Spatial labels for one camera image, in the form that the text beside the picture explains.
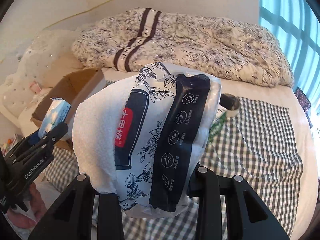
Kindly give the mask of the blue cloud tissue pack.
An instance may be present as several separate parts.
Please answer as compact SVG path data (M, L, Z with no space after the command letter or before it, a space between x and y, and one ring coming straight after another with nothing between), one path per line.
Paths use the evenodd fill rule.
M62 98L50 99L52 100L52 103L47 113L45 114L40 129L38 131L39 138L44 137L58 124L64 122L71 108L71 104L69 104L66 100L63 100Z

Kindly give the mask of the floral tissue pack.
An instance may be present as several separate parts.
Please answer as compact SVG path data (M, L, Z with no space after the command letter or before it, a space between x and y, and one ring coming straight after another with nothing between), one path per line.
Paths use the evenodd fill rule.
M114 193L130 217L179 215L220 94L210 74L147 64L78 106L72 141L79 171L99 193Z

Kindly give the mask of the green white medicine box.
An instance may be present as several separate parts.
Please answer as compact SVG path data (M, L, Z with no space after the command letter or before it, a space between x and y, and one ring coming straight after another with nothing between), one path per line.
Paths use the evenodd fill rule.
M212 126L209 130L209 142L213 142L214 137L221 132L221 129L227 119L227 111L228 109L219 105L217 108L216 117L212 123Z

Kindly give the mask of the cardboard box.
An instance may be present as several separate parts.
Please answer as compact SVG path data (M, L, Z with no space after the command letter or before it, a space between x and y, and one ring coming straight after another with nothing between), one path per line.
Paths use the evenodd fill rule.
M31 116L31 121L40 127L52 103L52 98L61 98L71 104L65 119L68 125L67 134L55 146L68 151L73 150L72 126L78 106L90 96L106 87L103 71L100 69L83 69L63 77L38 104Z

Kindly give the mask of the white tufted headboard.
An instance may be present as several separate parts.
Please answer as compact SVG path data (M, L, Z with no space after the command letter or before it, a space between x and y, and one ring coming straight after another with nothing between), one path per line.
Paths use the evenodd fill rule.
M80 31L45 30L29 41L17 65L17 71L1 85L1 113L23 135L37 127L31 115L42 98L64 76L84 68L71 47Z

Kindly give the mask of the floral patterned duvet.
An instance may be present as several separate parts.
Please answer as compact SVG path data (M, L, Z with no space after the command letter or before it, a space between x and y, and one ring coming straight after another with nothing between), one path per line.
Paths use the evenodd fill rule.
M130 9L84 29L72 52L88 68L137 72L163 62L263 87L294 84L273 34L223 17Z

